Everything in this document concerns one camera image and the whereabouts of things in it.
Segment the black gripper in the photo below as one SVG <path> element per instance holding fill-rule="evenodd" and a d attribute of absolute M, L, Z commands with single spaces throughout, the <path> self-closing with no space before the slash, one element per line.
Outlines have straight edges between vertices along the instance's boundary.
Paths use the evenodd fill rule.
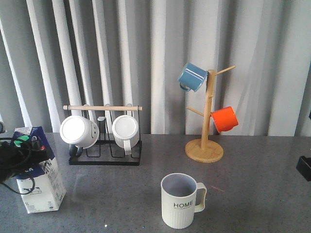
<path fill-rule="evenodd" d="M 296 169 L 305 178 L 306 181 L 311 181 L 311 158 L 300 156 L 296 165 Z"/>
<path fill-rule="evenodd" d="M 48 149 L 36 148 L 34 143 L 21 142 L 20 146 L 14 143 L 0 143 L 0 183 L 14 177 L 40 162 L 48 159 Z"/>

